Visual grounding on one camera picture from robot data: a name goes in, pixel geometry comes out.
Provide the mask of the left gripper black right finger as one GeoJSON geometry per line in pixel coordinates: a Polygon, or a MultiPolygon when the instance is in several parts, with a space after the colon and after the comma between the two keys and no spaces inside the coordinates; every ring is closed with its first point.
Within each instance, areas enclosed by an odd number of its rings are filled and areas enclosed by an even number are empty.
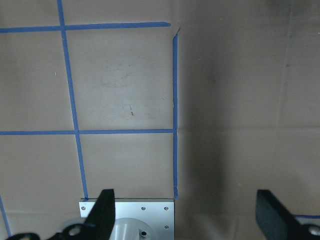
{"type": "Polygon", "coordinates": [[[256,193],[255,220],[267,240],[318,240],[320,226],[300,223],[267,189],[256,193]]]}

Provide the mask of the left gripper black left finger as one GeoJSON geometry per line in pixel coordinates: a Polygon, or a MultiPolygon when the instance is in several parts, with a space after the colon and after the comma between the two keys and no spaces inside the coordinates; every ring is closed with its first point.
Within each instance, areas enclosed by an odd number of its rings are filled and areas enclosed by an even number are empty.
{"type": "Polygon", "coordinates": [[[52,240],[108,240],[116,220],[113,189],[101,191],[83,223],[75,223],[57,232],[52,240]]]}

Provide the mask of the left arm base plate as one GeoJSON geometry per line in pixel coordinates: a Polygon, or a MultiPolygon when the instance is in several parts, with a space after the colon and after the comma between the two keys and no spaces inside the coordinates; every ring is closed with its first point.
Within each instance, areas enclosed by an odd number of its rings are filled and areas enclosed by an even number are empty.
{"type": "Polygon", "coordinates": [[[117,198],[111,240],[173,240],[175,201],[166,198],[117,198]]]}

